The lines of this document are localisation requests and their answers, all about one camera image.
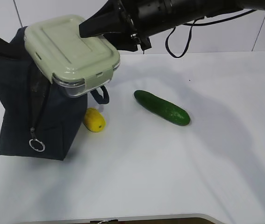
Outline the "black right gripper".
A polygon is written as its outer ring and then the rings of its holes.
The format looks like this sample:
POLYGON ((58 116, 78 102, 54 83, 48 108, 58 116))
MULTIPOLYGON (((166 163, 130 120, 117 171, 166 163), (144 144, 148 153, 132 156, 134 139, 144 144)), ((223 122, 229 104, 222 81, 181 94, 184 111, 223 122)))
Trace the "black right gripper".
POLYGON ((136 0, 108 0, 89 19, 79 25, 79 35, 88 38, 103 35, 117 50, 145 51, 151 42, 140 28, 136 0))

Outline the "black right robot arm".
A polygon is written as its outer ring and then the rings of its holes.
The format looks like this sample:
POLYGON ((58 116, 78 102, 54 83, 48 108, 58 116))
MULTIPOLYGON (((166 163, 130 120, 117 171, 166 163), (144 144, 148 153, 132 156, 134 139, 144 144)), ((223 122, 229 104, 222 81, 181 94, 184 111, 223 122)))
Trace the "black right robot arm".
POLYGON ((265 0, 109 0, 79 25, 82 38, 104 36, 117 50, 151 48, 149 37, 203 17, 264 10, 265 0))

